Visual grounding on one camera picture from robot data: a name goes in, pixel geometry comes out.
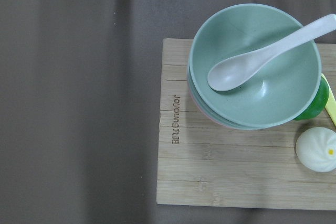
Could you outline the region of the bamboo cutting board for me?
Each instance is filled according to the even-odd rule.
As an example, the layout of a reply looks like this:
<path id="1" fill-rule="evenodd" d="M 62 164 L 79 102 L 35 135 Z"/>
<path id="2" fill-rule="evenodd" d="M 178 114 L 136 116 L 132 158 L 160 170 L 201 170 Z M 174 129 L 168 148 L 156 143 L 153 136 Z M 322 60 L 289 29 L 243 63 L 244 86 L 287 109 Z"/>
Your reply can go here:
<path id="1" fill-rule="evenodd" d="M 188 90 L 191 44 L 163 40 L 157 203 L 335 210 L 335 172 L 314 172 L 295 154 L 301 132 L 335 128 L 328 113 L 254 131 L 214 123 Z"/>

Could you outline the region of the white egg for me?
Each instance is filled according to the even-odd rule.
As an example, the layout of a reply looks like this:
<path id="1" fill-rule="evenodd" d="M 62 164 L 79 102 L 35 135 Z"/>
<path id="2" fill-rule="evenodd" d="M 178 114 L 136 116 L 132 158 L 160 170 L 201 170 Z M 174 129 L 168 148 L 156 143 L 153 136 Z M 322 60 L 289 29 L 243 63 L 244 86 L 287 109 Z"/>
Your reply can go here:
<path id="1" fill-rule="evenodd" d="M 335 169 L 335 132 L 325 127 L 304 131 L 295 146 L 299 161 L 315 172 Z"/>

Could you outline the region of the green lime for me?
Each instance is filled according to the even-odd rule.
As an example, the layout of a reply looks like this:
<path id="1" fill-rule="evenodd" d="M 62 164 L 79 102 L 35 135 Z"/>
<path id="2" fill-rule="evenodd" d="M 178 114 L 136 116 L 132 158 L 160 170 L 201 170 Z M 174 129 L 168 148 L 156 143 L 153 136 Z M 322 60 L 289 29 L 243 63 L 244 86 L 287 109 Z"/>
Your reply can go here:
<path id="1" fill-rule="evenodd" d="M 313 119 L 325 108 L 329 98 L 329 86 L 325 79 L 321 77 L 318 92 L 310 105 L 296 118 L 295 121 Z"/>

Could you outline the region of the white ceramic spoon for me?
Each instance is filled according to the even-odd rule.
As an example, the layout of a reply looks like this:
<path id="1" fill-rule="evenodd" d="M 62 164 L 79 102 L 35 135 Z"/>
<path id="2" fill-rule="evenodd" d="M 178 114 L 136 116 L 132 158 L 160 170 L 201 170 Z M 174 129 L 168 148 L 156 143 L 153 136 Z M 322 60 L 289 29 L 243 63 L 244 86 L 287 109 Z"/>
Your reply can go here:
<path id="1" fill-rule="evenodd" d="M 265 64 L 280 54 L 335 30 L 335 14 L 321 17 L 266 47 L 227 58 L 208 73 L 207 81 L 215 91 L 229 91 L 248 81 Z"/>

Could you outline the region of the stacked green bowls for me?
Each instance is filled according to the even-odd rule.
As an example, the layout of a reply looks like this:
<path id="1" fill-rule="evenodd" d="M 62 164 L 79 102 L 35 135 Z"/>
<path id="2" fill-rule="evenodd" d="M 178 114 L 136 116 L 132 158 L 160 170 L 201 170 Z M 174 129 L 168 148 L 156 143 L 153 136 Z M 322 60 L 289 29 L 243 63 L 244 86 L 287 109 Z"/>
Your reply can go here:
<path id="1" fill-rule="evenodd" d="M 241 86 L 226 92 L 207 82 L 218 62 L 250 52 L 300 29 L 291 15 L 262 4 L 239 4 L 211 16 L 196 33 L 188 59 L 188 82 L 198 107 L 219 124 L 265 129 L 296 118 L 313 101 L 321 58 L 313 41 L 267 63 Z"/>

